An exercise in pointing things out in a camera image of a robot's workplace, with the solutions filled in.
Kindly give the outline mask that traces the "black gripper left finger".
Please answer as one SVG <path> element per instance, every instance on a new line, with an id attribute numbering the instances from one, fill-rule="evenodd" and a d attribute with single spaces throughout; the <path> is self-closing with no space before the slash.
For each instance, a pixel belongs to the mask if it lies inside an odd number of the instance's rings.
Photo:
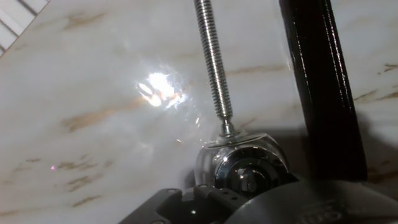
<path id="1" fill-rule="evenodd" d="M 186 192 L 162 189 L 119 224 L 224 223 L 248 199 L 230 189 L 196 185 Z"/>

